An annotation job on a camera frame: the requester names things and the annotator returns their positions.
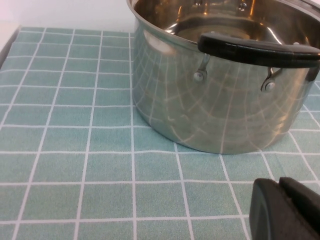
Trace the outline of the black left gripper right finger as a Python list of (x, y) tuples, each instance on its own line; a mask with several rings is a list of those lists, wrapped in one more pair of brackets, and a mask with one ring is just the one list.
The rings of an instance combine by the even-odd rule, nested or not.
[(291, 177), (281, 177), (279, 186), (284, 190), (300, 217), (304, 227), (320, 239), (320, 195)]

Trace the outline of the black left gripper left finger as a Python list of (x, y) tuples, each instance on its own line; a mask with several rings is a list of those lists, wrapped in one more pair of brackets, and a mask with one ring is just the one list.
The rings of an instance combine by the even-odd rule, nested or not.
[(253, 240), (309, 240), (311, 229), (284, 190), (273, 180), (253, 183), (249, 225)]

